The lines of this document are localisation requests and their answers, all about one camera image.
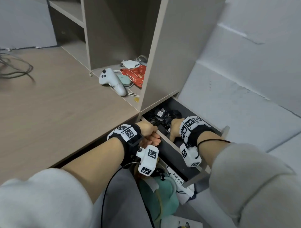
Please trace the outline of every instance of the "hand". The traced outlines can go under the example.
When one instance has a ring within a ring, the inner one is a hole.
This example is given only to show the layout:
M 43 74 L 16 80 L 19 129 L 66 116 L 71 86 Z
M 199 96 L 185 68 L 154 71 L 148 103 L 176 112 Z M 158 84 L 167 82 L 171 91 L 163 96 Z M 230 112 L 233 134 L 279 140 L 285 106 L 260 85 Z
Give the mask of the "hand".
M 170 125 L 170 141 L 174 141 L 176 137 L 180 137 L 180 125 L 182 123 L 183 119 L 173 119 L 171 121 L 171 125 Z
M 144 139 L 140 142 L 140 146 L 146 148 L 148 145 L 158 146 L 161 143 L 160 136 L 156 133 L 158 130 L 157 126 L 153 126 L 151 123 L 146 121 L 140 121 L 136 123 L 141 130 L 141 134 Z

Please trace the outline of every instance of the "wrist-mounted tracker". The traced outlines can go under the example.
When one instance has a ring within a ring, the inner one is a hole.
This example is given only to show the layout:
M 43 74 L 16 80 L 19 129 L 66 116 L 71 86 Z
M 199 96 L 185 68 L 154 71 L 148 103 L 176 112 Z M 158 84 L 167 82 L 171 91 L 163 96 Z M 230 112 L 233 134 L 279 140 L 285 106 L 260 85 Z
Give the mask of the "wrist-mounted tracker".
M 159 150 L 155 146 L 148 145 L 145 149 L 139 146 L 143 136 L 138 125 L 122 124 L 117 127 L 111 133 L 109 133 L 107 140 L 110 138 L 118 138 L 124 148 L 124 160 L 123 165 L 130 162 L 130 157 L 135 155 L 141 158 L 141 164 L 138 167 L 138 171 L 145 176 L 150 176 L 156 169 Z
M 188 167 L 198 166 L 202 161 L 197 149 L 197 138 L 204 131 L 214 132 L 212 127 L 198 116 L 189 116 L 180 125 L 179 134 L 184 141 L 180 151 Z

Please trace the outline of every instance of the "shelf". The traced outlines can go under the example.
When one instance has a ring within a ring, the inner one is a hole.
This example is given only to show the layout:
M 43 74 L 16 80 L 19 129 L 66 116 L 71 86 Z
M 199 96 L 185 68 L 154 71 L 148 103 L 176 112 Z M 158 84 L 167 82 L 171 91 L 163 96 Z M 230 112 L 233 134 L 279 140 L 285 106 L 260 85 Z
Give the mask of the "shelf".
M 82 19 L 82 7 L 79 2 L 51 0 L 49 1 L 49 5 L 79 26 L 85 28 L 85 24 Z
M 106 66 L 106 67 L 103 67 L 103 68 L 99 68 L 97 70 L 94 70 L 93 71 L 93 74 L 94 75 L 97 75 L 97 77 L 101 74 L 102 70 L 103 69 L 106 69 L 106 68 L 111 68 L 112 70 L 120 70 L 122 67 L 120 66 L 120 64 L 117 64 L 117 65 L 111 65 L 111 66 Z M 133 85 L 132 88 L 131 88 L 131 91 L 137 95 L 140 95 L 141 93 L 141 89 L 139 89 L 137 86 Z M 138 110 L 138 103 L 134 100 L 136 97 L 133 97 L 133 96 L 129 96 L 129 95 L 126 95 L 124 97 L 122 97 L 124 100 L 126 100 L 130 105 L 132 105 L 135 109 Z
M 83 41 L 77 40 L 62 45 L 70 55 L 76 58 L 82 65 L 89 69 L 86 44 Z

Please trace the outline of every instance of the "desk surface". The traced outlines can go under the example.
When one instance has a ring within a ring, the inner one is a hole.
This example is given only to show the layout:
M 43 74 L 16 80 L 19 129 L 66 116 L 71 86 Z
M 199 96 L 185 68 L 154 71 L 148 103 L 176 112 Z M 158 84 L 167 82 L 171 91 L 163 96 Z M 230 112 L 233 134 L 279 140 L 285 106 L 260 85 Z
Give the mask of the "desk surface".
M 34 66 L 36 83 L 0 80 L 0 184 L 53 166 L 138 114 L 60 47 L 13 54 Z

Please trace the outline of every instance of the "drawer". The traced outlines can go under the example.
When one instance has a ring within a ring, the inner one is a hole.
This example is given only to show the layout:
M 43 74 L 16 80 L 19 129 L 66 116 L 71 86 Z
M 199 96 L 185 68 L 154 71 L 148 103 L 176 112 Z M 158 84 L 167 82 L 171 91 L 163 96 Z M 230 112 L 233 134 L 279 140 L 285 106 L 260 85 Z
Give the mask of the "drawer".
M 159 104 L 155 107 L 155 109 L 164 108 L 167 111 L 169 110 L 178 110 L 182 114 L 182 118 L 186 118 L 188 116 L 199 116 L 200 118 L 204 119 L 202 116 L 194 113 L 192 110 L 185 107 L 181 104 L 176 98 L 169 98 L 163 103 Z M 148 114 L 145 113 L 141 119 L 147 120 Z M 212 123 L 204 119 L 209 125 L 211 125 L 214 129 L 214 132 L 219 135 L 225 137 L 229 131 L 229 127 L 226 126 L 223 130 L 215 127 Z M 207 167 L 205 160 L 202 160 L 202 163 L 197 167 L 187 167 L 182 154 L 180 152 L 180 146 L 183 143 L 183 140 L 178 137 L 175 139 L 174 142 L 169 140 L 170 133 L 165 130 L 161 125 L 158 126 L 158 134 L 161 136 L 161 143 L 158 146 L 159 149 L 159 157 L 170 166 L 178 175 L 181 177 L 185 183 L 183 186 L 187 187 L 192 183 L 199 182 L 203 178 L 208 176 L 208 172 L 205 171 L 210 169 Z

